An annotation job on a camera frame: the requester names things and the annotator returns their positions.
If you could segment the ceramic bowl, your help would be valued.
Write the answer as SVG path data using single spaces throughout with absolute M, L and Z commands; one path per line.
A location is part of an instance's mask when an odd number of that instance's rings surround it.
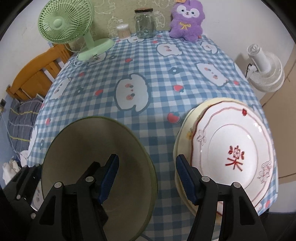
M 137 240 L 157 199 L 155 167 L 125 125 L 103 116 L 76 120 L 58 133 L 43 162 L 41 185 L 48 197 L 64 185 L 66 206 L 98 218 L 108 240 Z

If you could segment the beaded yellow flower plate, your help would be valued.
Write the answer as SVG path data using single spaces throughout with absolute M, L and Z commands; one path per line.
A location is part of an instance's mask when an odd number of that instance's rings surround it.
M 176 157 L 179 154 L 184 154 L 187 161 L 191 161 L 191 151 L 192 151 L 192 136 L 196 128 L 196 121 L 202 116 L 203 112 L 210 106 L 222 102 L 222 101 L 231 101 L 231 98 L 214 98 L 209 99 L 196 108 L 193 108 L 186 115 L 185 120 L 181 125 L 181 129 L 177 134 L 177 138 L 173 148 L 173 160 L 176 162 Z

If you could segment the green cartoon wall mat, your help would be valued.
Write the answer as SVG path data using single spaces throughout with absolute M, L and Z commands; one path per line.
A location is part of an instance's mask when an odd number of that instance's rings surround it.
M 135 10 L 152 8 L 158 31 L 170 29 L 172 0 L 92 0 L 94 8 L 93 22 L 90 28 L 93 39 L 117 37 L 116 27 L 129 24 L 135 33 Z

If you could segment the toothpick container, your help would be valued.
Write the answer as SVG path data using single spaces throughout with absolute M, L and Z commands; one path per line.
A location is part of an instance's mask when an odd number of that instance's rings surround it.
M 130 27 L 128 24 L 120 24 L 116 27 L 117 35 L 120 40 L 125 40 L 130 37 Z

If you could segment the grey plaid pillow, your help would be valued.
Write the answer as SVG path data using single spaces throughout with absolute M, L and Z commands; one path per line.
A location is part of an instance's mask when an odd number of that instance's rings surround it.
M 32 131 L 43 101 L 33 98 L 27 101 L 14 99 L 8 116 L 8 139 L 17 153 L 28 150 Z

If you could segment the white plate red pattern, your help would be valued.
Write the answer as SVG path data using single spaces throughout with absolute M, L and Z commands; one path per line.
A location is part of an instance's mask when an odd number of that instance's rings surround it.
M 218 102 L 197 120 L 191 165 L 216 183 L 238 182 L 257 206 L 273 175 L 270 135 L 248 106 L 234 101 Z

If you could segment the green desk fan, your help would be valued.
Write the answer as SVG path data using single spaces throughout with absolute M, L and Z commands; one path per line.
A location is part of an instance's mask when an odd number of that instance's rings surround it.
M 79 61 L 98 57 L 114 46 L 109 38 L 94 41 L 90 33 L 94 9 L 90 1 L 49 1 L 38 19 L 40 34 L 54 44 L 68 44 L 83 37 L 86 47 L 78 54 Z

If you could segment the wooden bed headboard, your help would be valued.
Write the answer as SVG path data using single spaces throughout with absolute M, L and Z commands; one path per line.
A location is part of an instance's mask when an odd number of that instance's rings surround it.
M 65 64 L 73 55 L 67 49 L 68 47 L 68 44 L 55 44 L 52 48 L 31 60 L 18 73 L 12 85 L 6 88 L 7 94 L 20 101 L 32 99 L 37 94 L 45 97 L 52 82 L 44 71 L 47 70 L 53 78 L 56 78 L 61 72 L 58 60 Z

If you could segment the glass jar black lid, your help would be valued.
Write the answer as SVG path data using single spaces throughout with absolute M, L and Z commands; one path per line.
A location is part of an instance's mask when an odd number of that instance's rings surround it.
M 148 39 L 156 35 L 156 20 L 153 11 L 153 8 L 135 9 L 134 23 L 138 38 Z

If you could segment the purple plush bunny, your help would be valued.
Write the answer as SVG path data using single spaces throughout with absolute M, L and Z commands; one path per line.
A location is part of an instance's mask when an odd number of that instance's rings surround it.
M 201 24 L 205 19 L 203 5 L 200 1 L 175 1 L 171 10 L 169 36 L 183 38 L 189 42 L 197 42 L 203 34 Z

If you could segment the scalloped yellow flower plate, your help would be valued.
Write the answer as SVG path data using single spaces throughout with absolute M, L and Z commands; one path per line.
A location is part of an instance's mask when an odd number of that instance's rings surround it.
M 181 182 L 177 172 L 175 173 L 175 184 L 176 184 L 176 188 L 177 188 L 177 191 L 178 191 L 178 194 L 179 194 L 180 198 L 185 203 L 185 205 L 187 206 L 187 208 L 189 209 L 191 214 L 193 214 L 193 216 L 196 216 L 198 206 L 194 206 L 192 204 L 192 202 L 187 199 L 185 190 L 184 190 L 184 188 L 182 186 L 182 182 Z M 223 212 L 223 202 L 220 201 L 217 204 L 217 214 L 216 214 L 216 222 L 219 225 L 222 223 L 222 212 Z

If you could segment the white floor fan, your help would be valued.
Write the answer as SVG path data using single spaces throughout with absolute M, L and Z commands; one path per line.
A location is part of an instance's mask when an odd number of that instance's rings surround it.
M 248 74 L 250 83 L 260 92 L 276 92 L 285 81 L 283 65 L 273 52 L 263 51 L 258 44 L 247 48 L 247 53 L 252 61 L 254 70 Z

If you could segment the white crumpled cloth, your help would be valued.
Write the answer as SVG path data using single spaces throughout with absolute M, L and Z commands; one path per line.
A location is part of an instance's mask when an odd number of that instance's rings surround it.
M 28 150 L 19 153 L 18 157 L 12 157 L 9 162 L 3 164 L 3 180 L 7 185 L 10 180 L 24 167 L 28 161 Z

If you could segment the wall power socket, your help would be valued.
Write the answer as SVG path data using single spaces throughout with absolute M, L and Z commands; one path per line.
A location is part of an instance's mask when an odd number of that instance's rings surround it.
M 6 105 L 6 101 L 5 101 L 4 99 L 2 99 L 2 100 L 0 101 L 0 107 L 1 107 L 1 108 L 4 108 L 5 105 Z

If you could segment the blue checkered tablecloth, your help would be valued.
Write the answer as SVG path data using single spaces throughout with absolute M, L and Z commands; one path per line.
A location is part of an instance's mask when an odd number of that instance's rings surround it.
M 140 238 L 186 240 L 194 217 L 177 193 L 173 145 L 187 113 L 217 97 L 244 102 L 266 120 L 239 67 L 209 38 L 190 43 L 160 32 L 118 40 L 96 60 L 72 57 L 61 69 L 38 114 L 28 164 L 42 163 L 56 135 L 75 120 L 113 118 L 141 141 L 158 176 L 156 207 Z

